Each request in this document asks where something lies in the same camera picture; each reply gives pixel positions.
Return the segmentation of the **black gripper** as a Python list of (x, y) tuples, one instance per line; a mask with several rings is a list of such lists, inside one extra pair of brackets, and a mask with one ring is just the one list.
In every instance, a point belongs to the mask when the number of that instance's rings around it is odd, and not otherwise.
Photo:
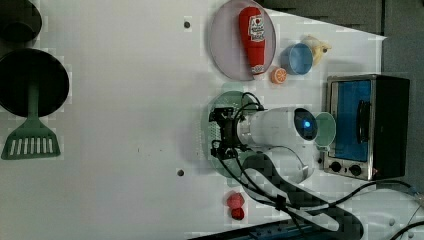
[(236, 150), (242, 152), (247, 146), (242, 144), (237, 135), (237, 120), (232, 107), (215, 108), (209, 114), (209, 122), (218, 124), (219, 140), (212, 141), (211, 154), (218, 160), (227, 160), (236, 157)]

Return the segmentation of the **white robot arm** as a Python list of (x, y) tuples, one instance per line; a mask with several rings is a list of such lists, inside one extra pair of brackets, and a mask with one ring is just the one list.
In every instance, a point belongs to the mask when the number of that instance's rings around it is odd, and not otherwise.
[(227, 174), (245, 189), (261, 196), (262, 203), (283, 211), (294, 220), (311, 224), (319, 214), (338, 223), (328, 234), (339, 240), (360, 240), (364, 228), (352, 213), (302, 189), (309, 176), (302, 162), (305, 143), (314, 143), (319, 125), (304, 108), (215, 108), (209, 113), (220, 137), (211, 142), (211, 155)]

